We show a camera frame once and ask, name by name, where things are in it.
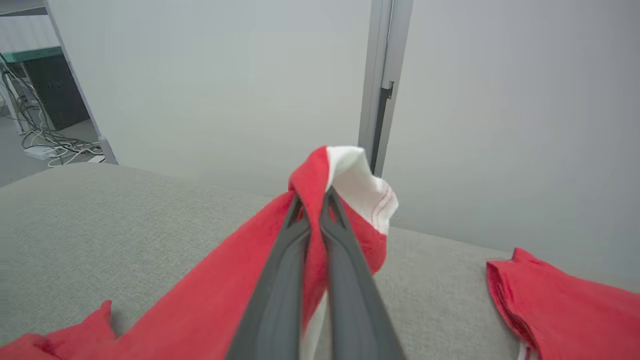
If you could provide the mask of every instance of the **power strip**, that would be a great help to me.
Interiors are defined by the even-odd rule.
[[[32,146],[24,149],[24,153],[38,160],[46,160],[56,157],[56,151],[48,146]]]
[[[89,159],[87,162],[88,163],[102,163],[104,161],[104,156],[103,155],[96,155],[94,157],[92,157],[91,159]]]

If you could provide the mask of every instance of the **metal door frame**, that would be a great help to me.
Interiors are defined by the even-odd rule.
[[[413,0],[372,0],[358,146],[382,175]]]

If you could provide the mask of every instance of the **red stitching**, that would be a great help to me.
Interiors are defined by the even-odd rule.
[[[386,207],[391,203],[391,200],[393,200],[393,199],[394,199],[394,195],[395,195],[395,194],[396,194],[396,193],[391,192],[391,196],[389,197],[389,199],[387,200],[387,202],[385,202],[385,204],[382,206],[382,208],[380,208],[380,211],[378,212],[378,216],[376,216],[376,219],[378,220],[378,227],[380,227],[380,214],[382,214],[382,211],[383,211],[383,210],[384,210],[384,209],[385,209],[385,208],[386,208]]]
[[[371,209],[371,225],[373,225],[373,214],[376,212],[376,208],[378,207],[378,205],[380,205],[380,203],[382,202],[382,200],[385,199],[385,197],[387,197],[387,194],[389,193],[389,190],[391,189],[391,186],[387,185],[387,192],[385,192],[384,196],[380,198],[380,200],[378,200],[378,202],[376,203],[376,205],[373,207],[373,209]]]

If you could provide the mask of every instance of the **cable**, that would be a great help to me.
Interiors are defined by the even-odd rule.
[[[57,155],[56,159],[54,159],[54,160],[57,160],[59,158],[61,165],[68,163],[68,162],[66,163],[62,162],[61,157],[69,151],[74,152],[76,154],[81,154],[83,152],[90,152],[95,155],[102,155],[102,151],[100,146],[98,145],[98,142],[91,143],[91,142],[86,142],[84,140],[80,140],[76,138],[69,138],[61,134],[59,131],[52,131],[49,128],[49,123],[42,116],[44,112],[44,105],[42,103],[42,100],[39,98],[38,94],[36,93],[35,88],[33,88],[33,86],[31,86],[30,84],[27,84],[22,78],[19,78],[18,76],[16,76],[13,70],[8,66],[8,62],[6,61],[6,58],[4,57],[4,55],[2,55],[2,53],[0,53],[0,58],[2,58],[3,65],[6,68],[6,70],[2,72],[3,85],[7,89],[10,89],[10,87],[8,86],[8,77],[9,76],[13,77],[13,79],[15,79],[18,84],[23,86],[29,93],[31,93],[33,98],[36,99],[38,103],[38,106],[30,105],[28,104],[28,98],[25,95],[18,95],[18,94],[15,94],[13,91],[10,91],[13,97],[13,102],[16,104],[16,107],[18,107],[19,113],[24,117],[24,119],[18,119],[18,120],[26,122],[27,125],[29,126],[29,132],[26,133],[24,135],[24,138],[22,139],[23,148],[28,149],[29,147],[37,146],[37,145],[34,145],[33,142],[35,141],[36,137],[39,137],[45,140],[46,142],[49,142],[55,145],[55,146],[48,146],[48,145],[41,145],[41,146],[51,147],[53,149],[56,149],[56,151],[58,149],[65,150],[63,154]],[[29,109],[39,110],[38,112],[38,118],[40,119],[39,124],[36,124],[36,122],[33,120],[33,118],[31,117],[31,114],[28,111]],[[30,145],[26,147],[25,146],[26,140],[31,135],[34,135],[34,137],[31,139]]]
[[[67,164],[69,164],[71,161],[73,161],[75,158],[77,158],[77,157],[78,157],[78,155],[82,154],[85,150],[87,150],[87,151],[88,151],[89,149],[82,149],[82,150],[80,150],[79,152],[75,153],[75,154],[73,155],[73,157],[71,157],[69,160],[67,160],[67,161],[66,161],[66,162],[64,162],[64,163],[62,162],[62,157],[64,157],[64,156],[65,156],[66,152],[64,152],[64,153],[62,153],[62,154],[60,154],[60,155],[56,155],[56,158],[55,158],[55,159],[53,159],[53,160],[51,160],[51,161],[47,164],[47,166],[48,166],[48,167],[58,167],[58,166],[62,166],[62,165],[67,165]],[[52,163],[52,162],[54,162],[54,161],[56,161],[56,160],[58,160],[58,159],[60,159],[60,165],[51,165],[51,163]]]
[[[6,98],[4,97],[4,95],[2,93],[0,93],[0,97],[2,97],[2,109],[0,110],[0,115],[4,114],[4,111],[7,109],[7,104],[6,104]]]

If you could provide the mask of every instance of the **folded red cloth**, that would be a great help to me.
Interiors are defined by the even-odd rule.
[[[518,248],[486,270],[502,318],[538,359],[640,359],[640,294],[567,275]]]
[[[386,256],[395,194],[371,175],[362,149],[322,147],[291,175],[288,192],[225,239],[120,338],[114,339],[109,328],[111,302],[105,302],[79,325],[48,336],[28,334],[0,348],[0,359],[223,359],[296,193],[311,225],[303,280],[307,331],[302,351],[308,358],[319,336],[319,328],[312,331],[310,322],[323,322],[316,313],[327,282],[319,217],[331,185],[343,200],[369,268],[377,272]],[[309,340],[311,332],[315,339]]]

